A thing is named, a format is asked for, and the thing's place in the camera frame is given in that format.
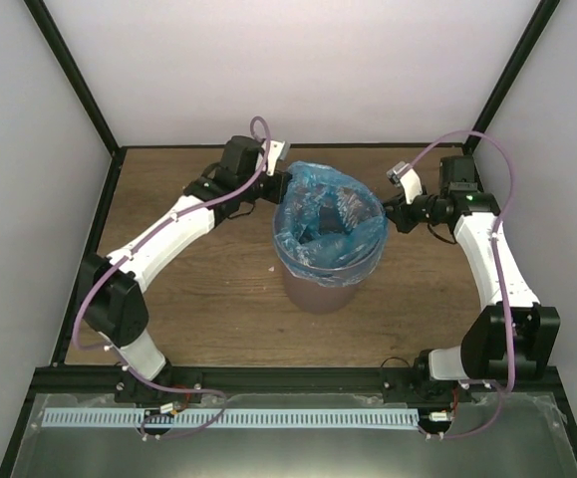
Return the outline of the blue translucent trash bag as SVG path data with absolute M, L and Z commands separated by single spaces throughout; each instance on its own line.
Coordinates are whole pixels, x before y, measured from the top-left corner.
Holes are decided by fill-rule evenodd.
M 389 235 L 384 207 L 358 179 L 329 165 L 297 161 L 273 217 L 273 245 L 288 272 L 322 287 L 367 279 Z

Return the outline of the mauve plastic trash bin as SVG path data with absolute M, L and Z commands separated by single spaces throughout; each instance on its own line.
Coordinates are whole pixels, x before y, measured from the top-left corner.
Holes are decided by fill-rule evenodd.
M 307 275 L 295 275 L 282 263 L 284 292 L 301 311 L 331 314 L 346 307 L 367 281 L 357 279 L 349 269 L 309 269 Z

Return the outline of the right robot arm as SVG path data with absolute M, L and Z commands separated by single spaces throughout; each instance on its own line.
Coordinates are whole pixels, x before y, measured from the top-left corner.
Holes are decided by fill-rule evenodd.
M 400 193 L 384 202 L 387 217 L 401 233 L 420 224 L 446 226 L 467 259 L 480 301 L 480 313 L 458 346 L 420 354 L 421 369 L 412 376 L 415 395 L 436 400 L 448 381 L 513 384 L 542 378 L 560 317 L 524 280 L 504 235 L 501 209 L 479 187 L 473 158 L 442 158 L 436 194 L 427 192 L 406 162 L 391 168 L 388 179 Z

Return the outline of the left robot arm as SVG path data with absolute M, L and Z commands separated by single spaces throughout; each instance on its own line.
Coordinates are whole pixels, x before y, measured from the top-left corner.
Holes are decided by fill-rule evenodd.
M 171 365 L 147 330 L 144 299 L 156 276 L 184 249 L 237 215 L 244 204 L 274 204 L 283 198 L 291 175 L 277 168 L 289 151 L 285 141 L 236 135 L 219 161 L 206 167 L 157 221 L 125 246 L 106 256 L 91 254 L 77 281 L 79 309 L 72 344 L 80 349 L 80 326 L 100 337 L 138 380 L 149 401 L 165 400 L 172 390 Z

